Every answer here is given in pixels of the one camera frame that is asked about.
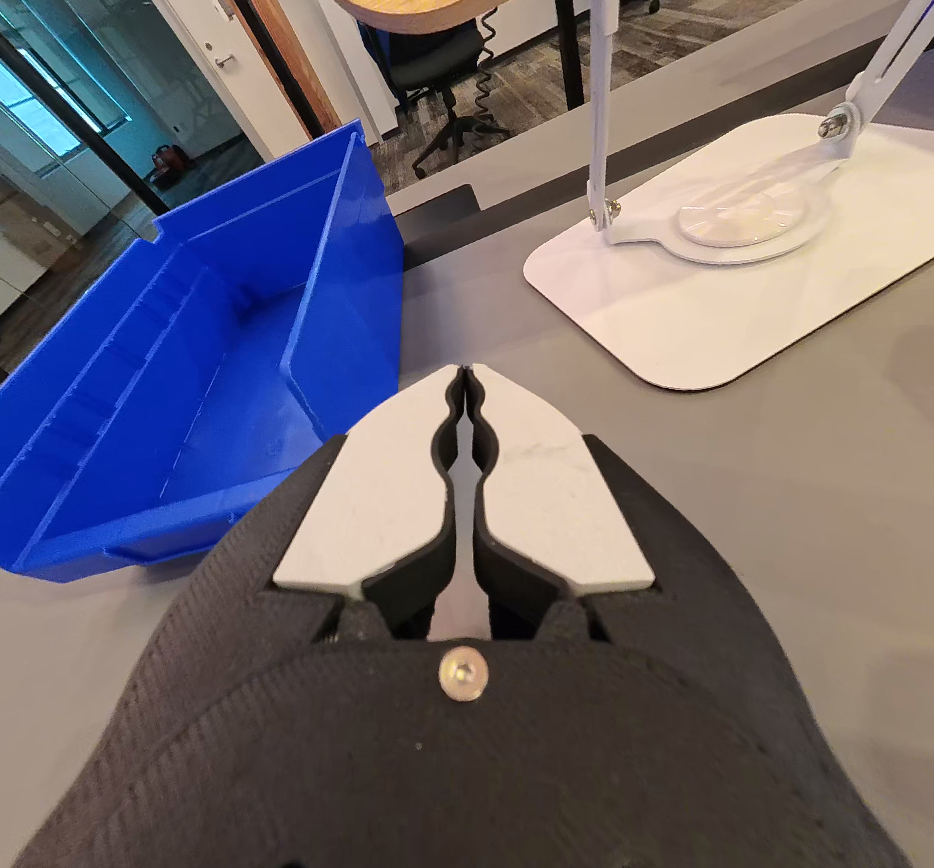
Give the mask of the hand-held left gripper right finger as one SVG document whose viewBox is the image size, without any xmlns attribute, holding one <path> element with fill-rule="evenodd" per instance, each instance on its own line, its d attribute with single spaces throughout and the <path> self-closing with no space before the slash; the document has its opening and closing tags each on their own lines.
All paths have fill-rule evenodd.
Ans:
<svg viewBox="0 0 934 868">
<path fill-rule="evenodd" d="M 650 589 L 656 574 L 581 431 L 493 368 L 465 371 L 480 470 L 473 570 L 495 639 L 532 638 L 557 602 Z"/>
</svg>

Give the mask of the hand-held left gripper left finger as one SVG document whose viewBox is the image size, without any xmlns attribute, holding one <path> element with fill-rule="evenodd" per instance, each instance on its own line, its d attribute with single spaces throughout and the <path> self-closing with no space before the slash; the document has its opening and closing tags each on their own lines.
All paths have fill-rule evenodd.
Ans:
<svg viewBox="0 0 934 868">
<path fill-rule="evenodd" d="M 394 635 L 426 636 L 456 567 L 449 470 L 464 397 L 465 369 L 449 364 L 350 428 L 274 571 L 276 588 L 367 602 Z"/>
</svg>

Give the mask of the white door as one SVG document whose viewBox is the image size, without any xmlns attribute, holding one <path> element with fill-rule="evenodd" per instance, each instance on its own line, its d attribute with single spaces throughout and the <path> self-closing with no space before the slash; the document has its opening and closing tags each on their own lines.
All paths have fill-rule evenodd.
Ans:
<svg viewBox="0 0 934 868">
<path fill-rule="evenodd" d="M 148 51 L 159 68 L 161 91 L 146 90 L 160 118 L 190 155 L 246 138 L 264 162 L 305 145 L 302 124 L 231 0 L 146 0 L 160 42 Z M 156 34 L 155 25 L 166 34 Z"/>
</svg>

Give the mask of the red fire extinguishers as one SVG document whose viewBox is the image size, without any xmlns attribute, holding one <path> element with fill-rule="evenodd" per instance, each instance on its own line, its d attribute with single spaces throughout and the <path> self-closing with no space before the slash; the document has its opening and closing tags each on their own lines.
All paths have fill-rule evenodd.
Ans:
<svg viewBox="0 0 934 868">
<path fill-rule="evenodd" d="M 161 145 L 152 155 L 153 169 L 148 181 L 165 191 L 178 184 L 193 168 L 194 161 L 179 145 Z"/>
</svg>

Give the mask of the blue plastic bin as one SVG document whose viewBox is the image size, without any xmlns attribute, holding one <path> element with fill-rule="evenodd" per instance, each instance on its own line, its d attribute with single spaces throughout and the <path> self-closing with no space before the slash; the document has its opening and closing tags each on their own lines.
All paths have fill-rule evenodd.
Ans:
<svg viewBox="0 0 934 868">
<path fill-rule="evenodd" d="M 155 225 L 2 384 L 12 574 L 207 551 L 398 390 L 403 238 L 360 121 Z"/>
</svg>

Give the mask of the white desk lamp stand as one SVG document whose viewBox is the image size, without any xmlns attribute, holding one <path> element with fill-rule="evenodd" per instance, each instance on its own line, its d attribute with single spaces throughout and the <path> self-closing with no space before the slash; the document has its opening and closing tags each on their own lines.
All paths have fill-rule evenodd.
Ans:
<svg viewBox="0 0 934 868">
<path fill-rule="evenodd" d="M 910 0 L 823 119 L 753 120 L 606 197 L 619 0 L 591 5 L 590 218 L 527 282 L 645 382 L 732 382 L 932 260 L 932 131 L 874 118 L 932 40 Z"/>
</svg>

